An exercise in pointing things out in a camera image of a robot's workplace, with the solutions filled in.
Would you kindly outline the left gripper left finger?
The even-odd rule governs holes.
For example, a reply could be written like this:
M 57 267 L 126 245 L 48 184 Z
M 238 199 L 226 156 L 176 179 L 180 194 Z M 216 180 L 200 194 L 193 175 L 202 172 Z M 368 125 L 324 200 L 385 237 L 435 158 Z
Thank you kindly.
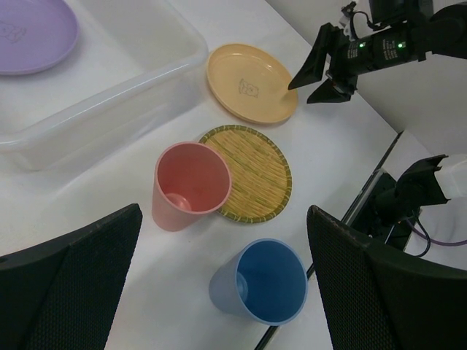
M 104 349 L 142 225 L 132 203 L 1 257 L 2 349 Z

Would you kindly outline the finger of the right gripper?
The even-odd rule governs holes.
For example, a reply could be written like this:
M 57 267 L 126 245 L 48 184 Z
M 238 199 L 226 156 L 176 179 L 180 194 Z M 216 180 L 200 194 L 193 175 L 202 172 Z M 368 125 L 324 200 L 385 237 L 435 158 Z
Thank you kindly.
M 306 100 L 307 104 L 344 103 L 351 99 L 351 94 L 340 92 L 336 84 L 327 79 Z
M 288 85 L 288 90 L 302 88 L 319 82 L 323 78 L 327 55 L 333 55 L 335 49 L 347 42 L 344 30 L 326 23 L 320 27 L 312 50 L 303 66 Z

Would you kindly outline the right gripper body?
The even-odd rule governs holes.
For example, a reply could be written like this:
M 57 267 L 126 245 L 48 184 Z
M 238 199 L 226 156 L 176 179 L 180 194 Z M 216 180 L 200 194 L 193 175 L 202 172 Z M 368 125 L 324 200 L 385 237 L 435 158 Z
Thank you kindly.
M 326 75 L 338 93 L 354 93 L 358 76 L 418 61 L 423 56 L 416 51 L 409 28 L 389 28 L 339 44 L 332 52 Z

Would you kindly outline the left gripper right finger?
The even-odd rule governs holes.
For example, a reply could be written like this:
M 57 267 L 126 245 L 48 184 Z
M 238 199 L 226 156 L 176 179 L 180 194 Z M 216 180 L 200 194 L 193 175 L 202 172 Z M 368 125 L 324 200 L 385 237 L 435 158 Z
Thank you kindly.
M 411 256 L 318 206 L 306 218 L 334 349 L 465 349 L 466 271 Z

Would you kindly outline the beige plate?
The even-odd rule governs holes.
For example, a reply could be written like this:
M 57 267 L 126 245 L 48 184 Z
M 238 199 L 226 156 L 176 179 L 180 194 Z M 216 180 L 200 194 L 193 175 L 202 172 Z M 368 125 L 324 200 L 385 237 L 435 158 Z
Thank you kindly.
M 247 44 L 225 44 L 207 60 L 207 82 L 217 101 L 235 117 L 260 125 L 288 120 L 298 93 L 285 66 L 269 53 Z

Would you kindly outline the round bamboo mat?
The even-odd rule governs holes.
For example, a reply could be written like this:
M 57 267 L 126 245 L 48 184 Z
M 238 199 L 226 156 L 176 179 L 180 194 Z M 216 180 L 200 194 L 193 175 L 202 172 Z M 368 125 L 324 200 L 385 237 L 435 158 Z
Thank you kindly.
M 234 222 L 257 224 L 285 209 L 293 178 L 285 156 L 271 139 L 247 126 L 222 125 L 199 142 L 218 152 L 231 172 L 231 193 L 219 214 Z

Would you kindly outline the purple plate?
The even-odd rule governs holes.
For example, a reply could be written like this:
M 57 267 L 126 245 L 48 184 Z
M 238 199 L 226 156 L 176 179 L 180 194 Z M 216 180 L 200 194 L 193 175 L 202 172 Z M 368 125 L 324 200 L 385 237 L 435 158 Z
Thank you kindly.
M 1 75 L 34 74 L 63 61 L 79 38 L 65 1 L 1 2 Z

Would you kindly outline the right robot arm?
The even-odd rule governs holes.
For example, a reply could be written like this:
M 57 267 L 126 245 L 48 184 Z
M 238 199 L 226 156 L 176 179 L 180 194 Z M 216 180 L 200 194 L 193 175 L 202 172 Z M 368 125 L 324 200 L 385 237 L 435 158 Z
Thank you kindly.
M 386 121 L 431 150 L 466 141 L 466 4 L 435 11 L 430 1 L 371 1 L 369 36 L 354 26 L 320 27 L 294 76 L 294 90 L 316 84 L 309 104 L 360 94 Z

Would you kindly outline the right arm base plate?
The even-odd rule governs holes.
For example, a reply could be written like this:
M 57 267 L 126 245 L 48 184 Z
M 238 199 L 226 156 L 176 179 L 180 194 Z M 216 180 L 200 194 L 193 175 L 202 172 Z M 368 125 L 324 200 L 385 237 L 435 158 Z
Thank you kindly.
M 377 206 L 377 197 L 391 192 L 395 184 L 394 178 L 384 169 L 375 171 L 343 216 L 342 222 L 370 238 L 403 251 L 412 229 L 404 220 L 391 222 L 385 216 L 380 217 Z

